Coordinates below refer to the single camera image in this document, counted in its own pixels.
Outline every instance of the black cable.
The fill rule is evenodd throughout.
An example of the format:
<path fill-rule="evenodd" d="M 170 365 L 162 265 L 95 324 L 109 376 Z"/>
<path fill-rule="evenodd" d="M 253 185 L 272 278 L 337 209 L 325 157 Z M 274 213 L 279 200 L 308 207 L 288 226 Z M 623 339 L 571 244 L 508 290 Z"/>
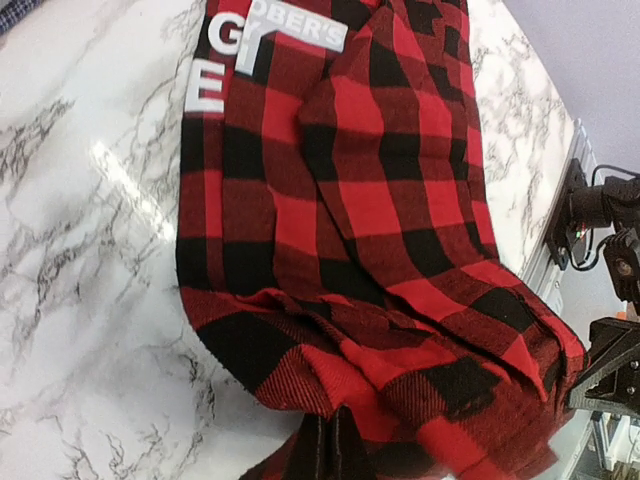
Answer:
<path fill-rule="evenodd" d="M 591 186 L 592 187 L 595 186 L 595 184 L 596 184 L 596 176 L 598 175 L 598 172 L 600 170 L 612 170 L 614 172 L 623 173 L 623 174 L 629 175 L 631 177 L 640 177 L 640 173 L 638 173 L 638 172 L 633 172 L 631 170 L 627 170 L 626 168 L 620 168 L 620 167 L 616 167 L 615 165 L 607 165 L 606 163 L 603 163 L 601 165 L 596 165 L 596 168 L 594 168 L 593 172 L 591 173 Z M 595 237 L 594 229 L 593 228 L 589 229 L 588 233 L 589 233 L 589 244 L 587 246 L 587 254 L 584 257 L 584 260 L 582 262 L 580 262 L 580 265 L 584 265 L 585 263 L 587 263 L 587 260 L 589 260 L 589 257 L 591 257 L 591 254 L 593 253 L 593 240 L 594 240 L 594 237 Z M 575 262 L 573 260 L 573 253 L 571 254 L 571 266 L 576 268 L 575 267 Z"/>
<path fill-rule="evenodd" d="M 598 246 L 596 247 L 596 258 L 594 258 L 593 261 L 586 267 L 576 265 L 573 255 L 569 255 L 569 257 L 571 258 L 571 266 L 578 272 L 588 272 L 589 270 L 593 270 L 596 267 L 596 265 L 598 265 L 598 261 L 600 260 L 600 251 L 604 248 L 607 242 L 614 236 L 615 235 L 613 234 L 608 235 L 607 237 L 600 240 L 600 243 L 598 243 Z"/>

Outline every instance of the red and black plaid shirt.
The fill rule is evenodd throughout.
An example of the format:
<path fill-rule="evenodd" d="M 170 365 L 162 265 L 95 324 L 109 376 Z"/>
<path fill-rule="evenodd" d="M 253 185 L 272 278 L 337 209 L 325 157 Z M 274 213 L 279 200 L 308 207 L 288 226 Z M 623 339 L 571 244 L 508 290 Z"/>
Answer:
<path fill-rule="evenodd" d="M 586 354 L 498 259 L 466 2 L 290 3 L 347 25 L 344 51 L 274 32 L 234 72 L 209 27 L 250 2 L 207 3 L 195 57 L 224 65 L 203 74 L 224 113 L 183 120 L 193 327 L 267 407 L 346 409 L 371 478 L 538 473 Z M 241 23 L 214 34 L 233 45 Z M 247 478 L 291 474 L 295 444 Z"/>

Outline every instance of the marble countertop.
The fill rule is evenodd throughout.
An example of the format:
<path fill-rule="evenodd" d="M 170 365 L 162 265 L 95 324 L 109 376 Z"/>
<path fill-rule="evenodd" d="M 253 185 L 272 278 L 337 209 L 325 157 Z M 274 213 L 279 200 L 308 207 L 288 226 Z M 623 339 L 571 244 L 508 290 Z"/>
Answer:
<path fill-rule="evenodd" d="M 503 261 L 573 134 L 501 1 L 470 2 Z M 203 0 L 50 0 L 0 37 L 0 478 L 231 480 L 299 421 L 207 354 L 177 290 L 180 120 Z"/>

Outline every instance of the gray wall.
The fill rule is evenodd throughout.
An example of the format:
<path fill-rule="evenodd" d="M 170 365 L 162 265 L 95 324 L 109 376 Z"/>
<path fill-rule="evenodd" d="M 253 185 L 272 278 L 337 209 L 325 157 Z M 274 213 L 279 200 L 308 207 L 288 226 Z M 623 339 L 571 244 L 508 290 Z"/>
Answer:
<path fill-rule="evenodd" d="M 640 170 L 640 1 L 504 1 L 598 163 Z"/>

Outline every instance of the white marble table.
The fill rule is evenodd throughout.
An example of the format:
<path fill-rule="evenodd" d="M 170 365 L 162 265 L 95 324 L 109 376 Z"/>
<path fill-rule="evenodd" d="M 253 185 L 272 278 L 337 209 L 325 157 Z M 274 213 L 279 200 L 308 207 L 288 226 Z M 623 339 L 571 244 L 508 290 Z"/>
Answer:
<path fill-rule="evenodd" d="M 573 133 L 500 1 L 471 0 L 488 196 L 521 273 Z M 0 478 L 227 480 L 268 412 L 186 325 L 180 119 L 202 0 L 49 0 L 0 37 Z"/>

